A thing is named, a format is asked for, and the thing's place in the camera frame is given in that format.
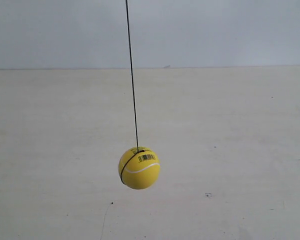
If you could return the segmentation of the yellow tennis ball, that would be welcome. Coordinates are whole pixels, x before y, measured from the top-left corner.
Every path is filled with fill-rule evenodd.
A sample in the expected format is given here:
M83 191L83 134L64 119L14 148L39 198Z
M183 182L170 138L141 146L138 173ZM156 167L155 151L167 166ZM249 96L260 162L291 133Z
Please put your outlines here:
M157 154L150 148L139 146L128 149L118 162L118 175L125 186L144 190L158 179L161 166Z

